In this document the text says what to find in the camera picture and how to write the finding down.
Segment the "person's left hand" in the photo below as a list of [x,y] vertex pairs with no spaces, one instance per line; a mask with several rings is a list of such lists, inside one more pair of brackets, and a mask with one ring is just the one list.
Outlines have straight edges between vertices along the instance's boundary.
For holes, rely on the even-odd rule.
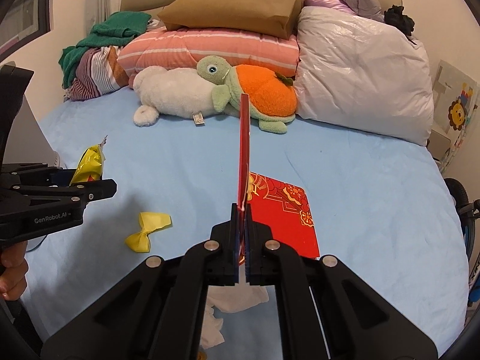
[[19,300],[27,288],[26,274],[29,265],[25,259],[28,242],[13,244],[1,253],[5,271],[0,277],[1,297],[5,301]]

